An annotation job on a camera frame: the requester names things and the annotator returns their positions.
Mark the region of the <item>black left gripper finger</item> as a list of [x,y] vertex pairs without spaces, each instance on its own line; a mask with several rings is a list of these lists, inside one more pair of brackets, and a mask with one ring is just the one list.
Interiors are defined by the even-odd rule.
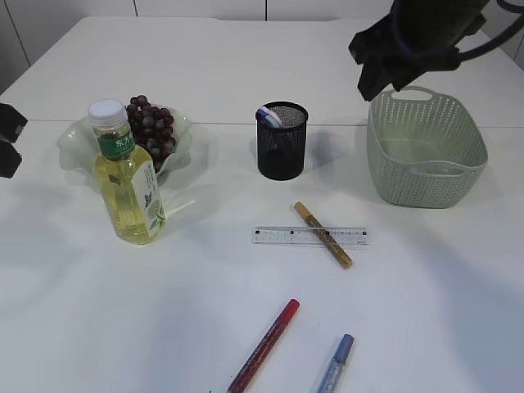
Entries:
[[15,143],[28,120],[13,106],[0,104],[0,132],[1,139],[9,143]]
[[0,142],[0,177],[12,178],[22,162],[21,154],[9,143]]

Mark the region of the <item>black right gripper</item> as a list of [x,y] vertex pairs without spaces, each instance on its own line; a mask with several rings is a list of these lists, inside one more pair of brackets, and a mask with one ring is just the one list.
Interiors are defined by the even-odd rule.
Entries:
[[358,82],[363,99],[372,101],[389,84],[401,90],[427,72],[457,69],[458,21],[450,1],[394,1],[386,16],[349,45],[363,67]]

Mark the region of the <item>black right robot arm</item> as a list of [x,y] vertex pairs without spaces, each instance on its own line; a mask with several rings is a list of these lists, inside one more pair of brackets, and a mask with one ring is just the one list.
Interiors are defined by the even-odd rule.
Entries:
[[400,91],[426,73],[457,70],[523,29],[523,6],[498,1],[498,7],[517,19],[487,43],[459,51],[458,43],[485,24],[482,11],[487,4],[482,0],[394,1],[389,13],[358,32],[348,47],[362,67],[358,82],[362,98],[370,102],[388,85]]

